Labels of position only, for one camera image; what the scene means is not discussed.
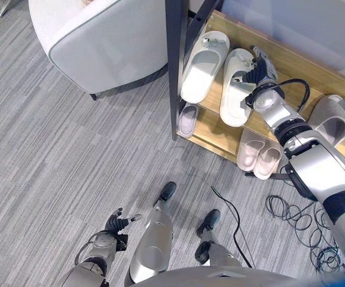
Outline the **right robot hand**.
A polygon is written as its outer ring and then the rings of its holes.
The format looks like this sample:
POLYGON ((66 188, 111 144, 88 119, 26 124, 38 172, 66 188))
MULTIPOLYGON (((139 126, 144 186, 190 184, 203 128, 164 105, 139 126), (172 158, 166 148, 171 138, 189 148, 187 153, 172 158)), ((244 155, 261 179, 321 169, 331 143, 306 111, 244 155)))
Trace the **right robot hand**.
POLYGON ((256 45, 250 45, 249 47, 255 55, 252 58, 252 69, 241 77, 234 77, 236 82, 255 84, 257 87, 268 83, 277 84, 277 70, 265 51, 256 45))

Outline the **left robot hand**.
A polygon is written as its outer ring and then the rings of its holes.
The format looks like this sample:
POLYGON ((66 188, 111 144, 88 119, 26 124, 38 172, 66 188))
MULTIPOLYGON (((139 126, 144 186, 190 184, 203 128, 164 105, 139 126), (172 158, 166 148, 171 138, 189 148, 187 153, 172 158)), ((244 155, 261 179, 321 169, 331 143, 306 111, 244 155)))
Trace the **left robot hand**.
POLYGON ((139 213, 129 216, 128 218, 121 218, 122 212, 123 208, 119 207, 108 218, 104 228, 107 234, 117 236, 118 233, 125 229, 129 224, 134 223, 142 218, 142 215, 139 213))

